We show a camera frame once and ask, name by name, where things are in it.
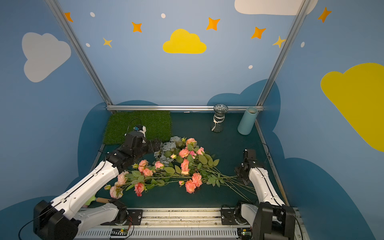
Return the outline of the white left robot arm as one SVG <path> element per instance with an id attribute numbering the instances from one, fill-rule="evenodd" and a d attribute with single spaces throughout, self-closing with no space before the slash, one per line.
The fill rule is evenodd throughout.
<path id="1" fill-rule="evenodd" d="M 35 206 L 34 234 L 42 240 L 73 240 L 77 234 L 104 223 L 125 225 L 129 220 L 127 208 L 117 200 L 86 211 L 80 209 L 136 160 L 160 149 L 161 141 L 147 140 L 143 131 L 128 133 L 124 144 L 72 188 L 51 202 L 41 201 Z"/>

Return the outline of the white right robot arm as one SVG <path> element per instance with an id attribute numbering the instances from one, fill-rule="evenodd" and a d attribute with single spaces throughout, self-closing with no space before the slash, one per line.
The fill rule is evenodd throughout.
<path id="1" fill-rule="evenodd" d="M 245 149 L 243 160 L 235 172 L 241 183 L 253 185 L 258 203 L 238 202 L 233 209 L 221 210 L 222 224 L 249 225 L 237 229 L 239 240 L 302 240 L 304 234 L 295 210 L 277 194 L 268 171 L 256 159 L 256 151 Z"/>

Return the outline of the light blue cylinder vase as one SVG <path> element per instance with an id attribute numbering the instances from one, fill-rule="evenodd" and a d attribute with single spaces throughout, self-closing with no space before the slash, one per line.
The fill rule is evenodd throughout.
<path id="1" fill-rule="evenodd" d="M 258 110 L 255 107 L 248 107 L 238 125 L 238 132 L 241 135 L 249 135 L 255 124 L 258 115 Z"/>

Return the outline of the clear glass vase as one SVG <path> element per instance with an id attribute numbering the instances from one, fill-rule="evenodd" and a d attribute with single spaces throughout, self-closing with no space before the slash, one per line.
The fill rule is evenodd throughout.
<path id="1" fill-rule="evenodd" d="M 223 122 L 225 120 L 225 115 L 229 111 L 228 107 L 224 104 L 216 104 L 214 106 L 214 117 L 211 127 L 211 131 L 214 133 L 220 133 L 223 131 Z"/>

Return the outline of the grey blue artificial flower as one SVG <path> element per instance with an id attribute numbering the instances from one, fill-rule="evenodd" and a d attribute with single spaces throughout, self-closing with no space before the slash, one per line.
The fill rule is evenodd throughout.
<path id="1" fill-rule="evenodd" d="M 169 163 L 172 163 L 177 156 L 179 155 L 182 147 L 185 146 L 185 143 L 178 136 L 171 137 L 168 142 L 161 144 L 161 149 L 154 153 L 156 161 L 160 161 L 165 166 L 169 166 Z"/>

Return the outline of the pile of pink roses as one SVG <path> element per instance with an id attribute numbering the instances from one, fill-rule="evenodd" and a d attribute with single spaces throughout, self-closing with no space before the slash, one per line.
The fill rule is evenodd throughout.
<path id="1" fill-rule="evenodd" d="M 208 173 L 221 173 L 217 168 L 219 159 L 214 159 L 203 147 L 198 145 L 194 138 L 181 139 L 185 146 L 182 147 L 177 158 L 169 163 L 169 166 L 165 166 L 160 161 L 150 163 L 148 160 L 141 160 L 139 163 L 132 164 L 131 171 L 123 171 L 118 174 L 116 182 L 112 185 L 105 185 L 104 190 L 108 191 L 113 199 L 120 199 L 129 190 L 133 190 L 138 197 L 141 197 L 143 193 L 155 187 L 173 183 L 179 185 L 179 181 L 185 181 L 193 173 L 201 170 Z"/>

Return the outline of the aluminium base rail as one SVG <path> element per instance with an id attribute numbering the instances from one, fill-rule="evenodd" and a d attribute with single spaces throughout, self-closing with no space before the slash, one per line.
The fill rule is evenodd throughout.
<path id="1" fill-rule="evenodd" d="M 96 226 L 77 240 L 248 240 L 251 226 L 219 208 L 129 209 L 125 226 Z"/>

